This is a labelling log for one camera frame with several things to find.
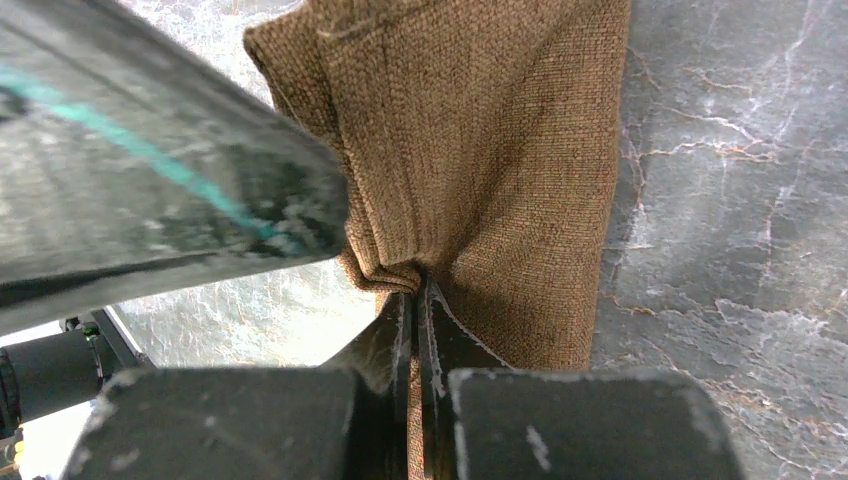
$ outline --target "brown cloth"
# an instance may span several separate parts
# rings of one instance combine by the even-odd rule
[[[513,366],[586,368],[629,10],[307,0],[249,30],[275,106],[341,158],[354,285],[413,292],[426,269]]]

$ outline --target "black cylinder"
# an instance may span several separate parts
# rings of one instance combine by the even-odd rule
[[[17,387],[21,422],[87,402],[100,390],[97,360],[82,330],[9,345],[0,356],[11,367],[4,377],[14,376],[3,384]],[[7,404],[9,410],[15,407]]]

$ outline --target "brown fabric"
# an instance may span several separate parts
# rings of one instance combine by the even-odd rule
[[[246,33],[275,106],[341,158],[354,285],[424,268],[512,365],[588,366],[629,8],[307,0]]]

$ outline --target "marble surface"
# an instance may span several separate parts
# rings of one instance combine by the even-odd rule
[[[127,3],[267,99],[240,30],[290,4]],[[698,379],[752,480],[848,479],[845,52],[840,0],[634,2],[593,367]],[[332,263],[122,307],[173,366],[320,363],[373,315]]]

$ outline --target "teal tape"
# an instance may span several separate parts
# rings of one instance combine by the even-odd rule
[[[0,65],[0,85],[20,97],[44,106],[57,117],[97,132],[130,155],[147,159],[153,171],[161,177],[202,198],[237,225],[256,232],[260,239],[268,240],[280,234],[269,222],[252,216],[243,205],[227,198],[217,185],[133,132],[100,115],[90,106],[70,103],[61,92],[3,65]]]

